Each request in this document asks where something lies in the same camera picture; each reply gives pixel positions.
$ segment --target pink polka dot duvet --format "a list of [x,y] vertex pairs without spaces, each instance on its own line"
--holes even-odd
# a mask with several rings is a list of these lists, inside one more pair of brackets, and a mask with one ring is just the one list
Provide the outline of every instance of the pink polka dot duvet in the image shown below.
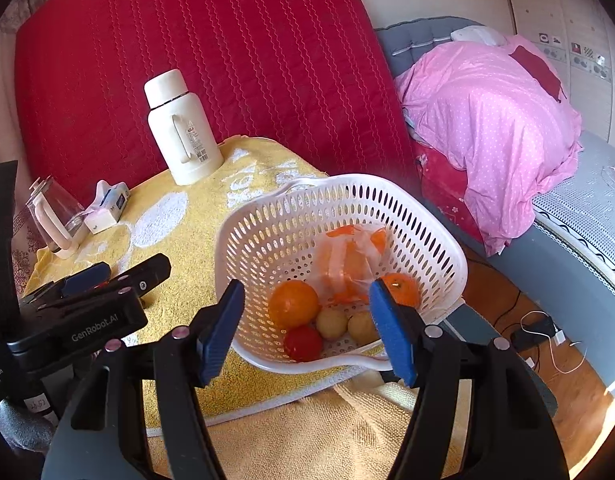
[[[580,114],[562,88],[556,99],[537,75],[543,68],[558,78],[555,69],[528,40],[507,40],[441,44],[395,79],[416,134],[467,172],[463,199],[488,255],[526,232],[533,197],[572,176],[582,149]],[[510,56],[518,48],[532,66]]]

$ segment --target power adapter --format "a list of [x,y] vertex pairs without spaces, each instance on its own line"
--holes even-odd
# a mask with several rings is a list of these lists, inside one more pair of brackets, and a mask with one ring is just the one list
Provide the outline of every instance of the power adapter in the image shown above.
[[[538,332],[540,334],[545,334],[545,336],[549,337],[553,337],[556,335],[556,327],[554,326],[554,321],[552,321],[552,318],[550,316],[545,316],[536,323],[526,325],[525,330],[528,330],[529,332]],[[510,342],[517,352],[523,352],[528,348],[538,346],[540,343],[547,341],[547,338],[545,336],[529,334],[525,332],[522,328],[520,328],[512,333],[510,337]]]

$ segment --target white pillow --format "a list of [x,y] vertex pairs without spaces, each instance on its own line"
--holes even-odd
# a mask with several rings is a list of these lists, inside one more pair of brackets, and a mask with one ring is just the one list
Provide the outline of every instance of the white pillow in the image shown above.
[[469,27],[459,28],[450,34],[452,41],[476,41],[489,46],[503,46],[507,40],[497,30],[481,25],[470,25]]

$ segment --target white cable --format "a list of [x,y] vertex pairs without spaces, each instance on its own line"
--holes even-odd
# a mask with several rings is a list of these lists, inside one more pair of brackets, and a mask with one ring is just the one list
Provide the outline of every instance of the white cable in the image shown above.
[[[561,368],[559,368],[558,366],[556,366],[556,361],[554,359],[554,351],[552,350],[552,338],[550,336],[548,336],[547,334],[542,334],[540,332],[532,332],[532,330],[527,330],[524,326],[523,326],[523,320],[529,316],[530,314],[543,314],[544,316],[548,316],[548,314],[546,314],[545,312],[543,312],[542,310],[531,310],[530,312],[528,312],[525,316],[523,316],[521,318],[521,329],[523,329],[523,332],[527,332],[528,334],[534,334],[534,335],[542,335],[543,337],[547,338],[547,341],[549,343],[549,352],[550,355],[552,356],[552,364],[554,365],[554,368],[556,368],[556,370],[558,370],[559,372],[561,372],[562,374],[571,374],[572,372],[577,371],[581,366],[583,366],[583,363],[585,362],[585,356],[587,355],[587,347],[585,347],[585,353],[583,354],[583,359],[581,359],[581,362],[578,364],[578,366],[572,368],[571,370],[564,372],[561,370]],[[582,343],[582,341],[575,341],[573,343],[570,343],[570,346],[574,346],[574,345],[578,345]]]

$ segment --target wooden floor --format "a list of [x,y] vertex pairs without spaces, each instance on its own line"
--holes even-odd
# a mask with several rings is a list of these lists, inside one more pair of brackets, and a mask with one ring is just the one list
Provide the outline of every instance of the wooden floor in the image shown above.
[[[463,248],[468,258],[469,274],[463,297],[465,302],[485,317],[505,337],[520,328],[524,314],[540,310],[517,289],[504,275],[489,267],[477,254]],[[531,314],[523,324],[539,320],[542,314]],[[553,345],[556,365],[564,371],[571,370],[581,362],[582,355],[570,341],[556,347]],[[570,374],[558,372],[550,356],[547,340],[539,349],[522,353],[532,357],[537,373],[552,390],[558,401],[554,424],[565,451],[571,476],[578,473],[603,443],[615,423],[615,399],[587,361]]]

